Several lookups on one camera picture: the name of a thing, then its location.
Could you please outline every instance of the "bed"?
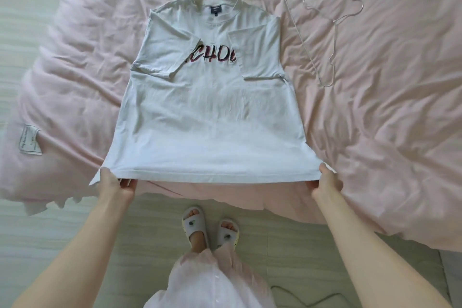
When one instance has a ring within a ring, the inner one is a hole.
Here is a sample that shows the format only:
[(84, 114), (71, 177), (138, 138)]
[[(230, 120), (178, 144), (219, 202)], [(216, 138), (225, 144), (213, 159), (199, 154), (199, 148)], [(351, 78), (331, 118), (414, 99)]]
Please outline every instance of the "bed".
[[(170, 0), (62, 0), (24, 76), (0, 158), (0, 193), (29, 214), (94, 196), (89, 181), (110, 147), (130, 64), (150, 8)], [(281, 62), (307, 142), (344, 181), (371, 226), (462, 251), (462, 0), (361, 0), (338, 25), (334, 84), (320, 86), (284, 0), (244, 0), (281, 18)], [(306, 0), (335, 19), (351, 0)], [(313, 63), (328, 82), (333, 24), (288, 0)], [(18, 148), (25, 125), (42, 154)], [(138, 193), (215, 199), (324, 223), (304, 183), (142, 182)]]

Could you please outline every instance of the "t-shirt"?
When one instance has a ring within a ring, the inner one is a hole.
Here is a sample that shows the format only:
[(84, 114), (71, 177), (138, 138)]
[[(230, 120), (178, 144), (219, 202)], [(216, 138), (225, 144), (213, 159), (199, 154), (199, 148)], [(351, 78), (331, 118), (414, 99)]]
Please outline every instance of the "t-shirt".
[(152, 181), (318, 179), (279, 52), (279, 18), (241, 0), (152, 10), (103, 166)]

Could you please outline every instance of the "forearm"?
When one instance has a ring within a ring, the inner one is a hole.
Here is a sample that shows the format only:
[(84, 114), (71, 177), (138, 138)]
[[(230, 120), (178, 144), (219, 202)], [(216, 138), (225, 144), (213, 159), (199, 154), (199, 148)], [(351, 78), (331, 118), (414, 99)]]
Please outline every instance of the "forearm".
[(442, 295), (358, 218), (337, 190), (314, 199), (364, 308), (450, 307)]
[(12, 308), (90, 308), (106, 273), (122, 214), (97, 204), (84, 226)]

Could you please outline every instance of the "person's right arm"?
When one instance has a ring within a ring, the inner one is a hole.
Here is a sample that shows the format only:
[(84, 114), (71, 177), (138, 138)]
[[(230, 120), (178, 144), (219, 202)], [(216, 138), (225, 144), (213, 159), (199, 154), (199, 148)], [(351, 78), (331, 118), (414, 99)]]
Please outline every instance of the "person's right arm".
[(340, 194), (326, 165), (313, 198), (326, 218), (364, 308), (450, 308), (443, 296), (370, 230)]

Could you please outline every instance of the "pink comforter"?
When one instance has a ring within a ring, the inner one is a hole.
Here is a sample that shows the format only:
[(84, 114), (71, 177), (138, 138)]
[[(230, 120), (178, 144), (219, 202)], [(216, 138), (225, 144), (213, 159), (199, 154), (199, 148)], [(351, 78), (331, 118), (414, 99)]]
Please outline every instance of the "pink comforter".
[[(62, 0), (27, 72), (4, 136), (3, 197), (38, 212), (95, 195), (88, 182), (111, 144), (129, 66), (149, 8), (169, 0)], [(281, 16), (282, 64), (294, 82), (309, 145), (341, 175), (343, 194), (387, 234), (462, 251), (462, 0), (362, 0), (338, 28), (334, 85), (319, 86), (284, 0), (245, 0)], [(324, 82), (333, 25), (289, 3)], [(307, 0), (329, 17), (350, 0)], [(42, 156), (21, 154), (24, 124)], [(322, 223), (304, 183), (212, 186), (142, 183), (140, 192), (215, 199)]]

